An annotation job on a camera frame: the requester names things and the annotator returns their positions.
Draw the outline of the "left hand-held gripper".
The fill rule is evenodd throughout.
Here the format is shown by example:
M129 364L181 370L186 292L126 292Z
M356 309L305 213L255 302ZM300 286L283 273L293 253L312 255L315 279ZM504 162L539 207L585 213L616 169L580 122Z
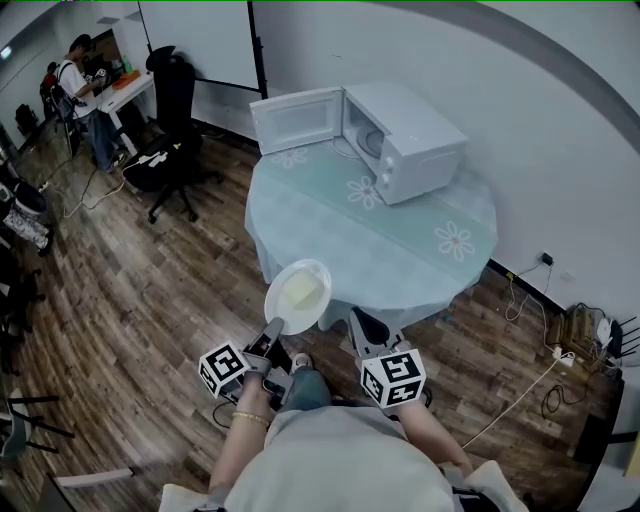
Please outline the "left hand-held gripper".
M201 356L198 373L210 393L236 403L245 374L258 374L271 395L270 406L284 406L293 385L292 361L278 339L284 325L282 318L274 317L243 351L227 341Z

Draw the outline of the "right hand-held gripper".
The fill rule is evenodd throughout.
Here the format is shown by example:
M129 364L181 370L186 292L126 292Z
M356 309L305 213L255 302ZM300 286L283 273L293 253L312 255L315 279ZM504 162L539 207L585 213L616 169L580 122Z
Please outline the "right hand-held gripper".
M368 315L354 307L348 315L349 337L357 353L369 353ZM384 328L383 347L395 349L405 342L400 328ZM394 408L420 398L426 382L426 371L417 349L396 351L380 357L363 359L360 385L380 409Z

